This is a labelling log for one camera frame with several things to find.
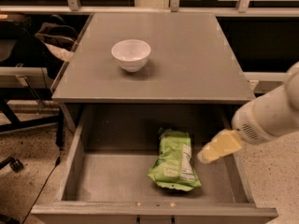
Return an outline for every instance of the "bowl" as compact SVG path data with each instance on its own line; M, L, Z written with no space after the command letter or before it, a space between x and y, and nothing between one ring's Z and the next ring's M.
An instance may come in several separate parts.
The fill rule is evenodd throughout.
M111 53L122 69L136 72L149 60L150 45L141 40L123 40L113 46Z

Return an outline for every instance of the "speckled floor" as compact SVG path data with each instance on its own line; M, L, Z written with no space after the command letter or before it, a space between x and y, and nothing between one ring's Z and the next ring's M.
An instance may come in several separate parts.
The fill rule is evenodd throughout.
M19 114L23 119L34 116ZM0 122L6 122L3 115L0 116ZM73 135L67 127L64 129L62 161L43 187L60 155L55 145L55 134L56 125L0 134L0 160L13 156L24 165L18 174L12 172L9 166L0 172L1 214L15 217L21 223L42 223L27 214L40 191L37 203L55 200ZM299 133L293 133L261 146L246 145L240 151L256 204L260 207L276 207L278 210L279 217L269 224L299 223L298 140Z

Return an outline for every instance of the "drawer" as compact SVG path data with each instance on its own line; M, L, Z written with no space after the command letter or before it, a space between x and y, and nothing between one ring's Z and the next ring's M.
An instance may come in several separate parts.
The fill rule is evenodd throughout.
M191 135L201 188L178 193L147 177L161 127ZM256 207L237 154L210 164L195 158L224 127L223 105L85 105L58 200L32 213L45 223L266 223L278 213Z

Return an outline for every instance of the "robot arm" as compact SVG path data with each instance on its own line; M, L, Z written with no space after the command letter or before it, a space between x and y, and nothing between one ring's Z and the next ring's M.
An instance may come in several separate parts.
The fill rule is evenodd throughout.
M203 163L234 153L243 142L262 144L299 131L299 63L287 73L285 84L240 107L231 131L223 130L197 154Z

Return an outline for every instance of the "chip bag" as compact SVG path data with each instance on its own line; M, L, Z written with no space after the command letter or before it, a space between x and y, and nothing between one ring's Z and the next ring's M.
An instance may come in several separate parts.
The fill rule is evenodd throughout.
M201 183L191 166L192 146L188 133L160 129L160 155L148 177L162 188L190 191Z

